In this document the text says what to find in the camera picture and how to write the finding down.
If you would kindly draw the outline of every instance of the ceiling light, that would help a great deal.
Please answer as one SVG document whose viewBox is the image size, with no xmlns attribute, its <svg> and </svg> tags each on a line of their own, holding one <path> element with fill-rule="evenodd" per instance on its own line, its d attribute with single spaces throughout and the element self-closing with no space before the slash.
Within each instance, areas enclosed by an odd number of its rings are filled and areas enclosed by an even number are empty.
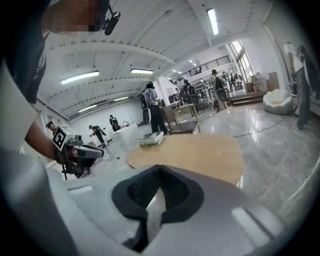
<svg viewBox="0 0 320 256">
<path fill-rule="evenodd" d="M 153 70 L 146 70 L 146 69 L 137 69 L 137 68 L 131 69 L 131 73 L 132 74 L 149 74 L 149 75 L 152 75 L 153 72 L 154 72 Z"/>
<path fill-rule="evenodd" d="M 96 76 L 99 76 L 99 71 L 91 71 L 91 72 L 88 72 L 88 73 L 79 74 L 79 75 L 76 75 L 76 76 L 61 80 L 60 83 L 62 85 L 65 85 L 67 83 L 71 83 L 71 82 L 77 81 L 79 79 L 96 77 Z"/>
<path fill-rule="evenodd" d="M 128 99 L 129 98 L 129 96 L 127 96 L 127 97 L 122 97 L 122 98 L 116 98 L 114 101 L 116 102 L 116 101 L 121 101 L 121 100 L 125 100 L 125 99 Z"/>
<path fill-rule="evenodd" d="M 208 13 L 208 16 L 209 16 L 209 19 L 210 19 L 210 22 L 211 22 L 213 34 L 214 35 L 218 35 L 219 34 L 219 30 L 218 30 L 218 22 L 217 22 L 215 9 L 209 9 L 206 12 Z"/>
<path fill-rule="evenodd" d="M 81 112 L 83 112 L 83 111 L 93 109 L 93 108 L 95 108 L 96 106 L 97 106 L 97 105 L 88 106 L 88 107 L 86 107 L 86 108 L 84 108 L 84 109 L 79 110 L 78 112 L 81 113 Z"/>
</svg>

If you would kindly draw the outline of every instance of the staircase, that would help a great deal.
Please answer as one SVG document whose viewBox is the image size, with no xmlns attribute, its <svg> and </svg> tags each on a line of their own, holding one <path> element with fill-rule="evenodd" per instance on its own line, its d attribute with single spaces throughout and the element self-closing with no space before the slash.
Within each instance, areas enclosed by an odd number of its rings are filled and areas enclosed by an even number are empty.
<svg viewBox="0 0 320 256">
<path fill-rule="evenodd" d="M 230 100 L 233 106 L 261 103 L 266 94 L 266 91 L 249 92 L 248 94 L 230 97 Z"/>
</svg>

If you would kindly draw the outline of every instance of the white chair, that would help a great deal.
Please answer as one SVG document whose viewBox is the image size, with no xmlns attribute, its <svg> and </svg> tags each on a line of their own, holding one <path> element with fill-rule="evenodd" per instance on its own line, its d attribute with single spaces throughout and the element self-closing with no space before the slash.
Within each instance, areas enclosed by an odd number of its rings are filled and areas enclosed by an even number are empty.
<svg viewBox="0 0 320 256">
<path fill-rule="evenodd" d="M 275 89 L 263 96 L 264 110 L 276 115 L 287 115 L 292 112 L 292 98 L 286 90 Z"/>
</svg>

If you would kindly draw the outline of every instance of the glass railing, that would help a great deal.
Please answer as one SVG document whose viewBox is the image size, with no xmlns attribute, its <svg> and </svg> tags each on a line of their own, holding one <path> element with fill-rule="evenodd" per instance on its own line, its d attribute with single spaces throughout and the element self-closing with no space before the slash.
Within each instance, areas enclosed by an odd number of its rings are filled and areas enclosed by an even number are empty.
<svg viewBox="0 0 320 256">
<path fill-rule="evenodd" d="M 185 79 L 189 79 L 189 78 L 194 77 L 204 71 L 213 70 L 214 68 L 216 68 L 218 66 L 228 64 L 228 63 L 230 63 L 230 59 L 229 59 L 228 55 L 211 60 L 205 64 L 202 64 L 200 66 L 196 66 L 193 69 L 173 78 L 172 82 L 176 85 L 177 83 L 182 82 Z"/>
</svg>

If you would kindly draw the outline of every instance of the glossy floor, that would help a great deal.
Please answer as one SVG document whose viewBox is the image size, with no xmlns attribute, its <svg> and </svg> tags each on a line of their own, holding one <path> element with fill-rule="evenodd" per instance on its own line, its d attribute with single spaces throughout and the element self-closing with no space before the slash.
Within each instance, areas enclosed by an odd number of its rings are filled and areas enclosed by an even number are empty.
<svg viewBox="0 0 320 256">
<path fill-rule="evenodd" d="M 200 111 L 198 116 L 202 134 L 224 134 L 238 141 L 244 160 L 239 186 L 247 195 L 278 214 L 285 224 L 305 212 L 313 191 L 310 184 L 317 175 L 313 169 L 320 156 L 320 121 L 312 118 L 299 130 L 296 117 L 267 113 L 262 104 L 229 107 L 219 113 Z M 187 112 L 179 115 L 181 122 L 190 118 Z M 128 168 L 126 153 L 149 132 L 150 126 L 141 126 L 125 139 L 115 139 L 93 175 Z"/>
</svg>

